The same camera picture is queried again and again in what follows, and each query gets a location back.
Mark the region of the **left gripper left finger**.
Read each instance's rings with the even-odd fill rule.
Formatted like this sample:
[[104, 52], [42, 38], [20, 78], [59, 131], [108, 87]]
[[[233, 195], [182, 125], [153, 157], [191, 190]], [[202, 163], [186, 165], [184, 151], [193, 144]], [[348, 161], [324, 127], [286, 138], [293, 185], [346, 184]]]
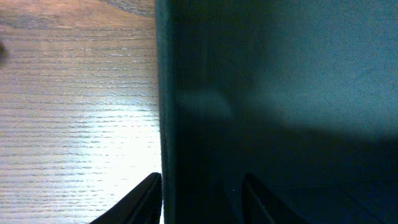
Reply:
[[161, 210], [162, 175], [153, 172], [90, 224], [159, 224]]

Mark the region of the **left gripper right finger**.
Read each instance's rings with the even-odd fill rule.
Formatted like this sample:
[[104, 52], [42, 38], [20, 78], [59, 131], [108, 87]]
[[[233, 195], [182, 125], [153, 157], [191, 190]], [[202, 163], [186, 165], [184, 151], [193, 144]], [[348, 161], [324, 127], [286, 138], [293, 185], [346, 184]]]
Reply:
[[253, 174], [244, 176], [241, 202], [244, 224], [309, 224]]

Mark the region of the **dark green box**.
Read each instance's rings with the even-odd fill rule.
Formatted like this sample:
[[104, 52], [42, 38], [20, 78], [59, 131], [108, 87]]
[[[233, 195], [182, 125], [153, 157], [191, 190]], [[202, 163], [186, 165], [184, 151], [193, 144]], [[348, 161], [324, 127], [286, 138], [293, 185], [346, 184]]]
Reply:
[[166, 223], [397, 222], [397, 1], [155, 2]]

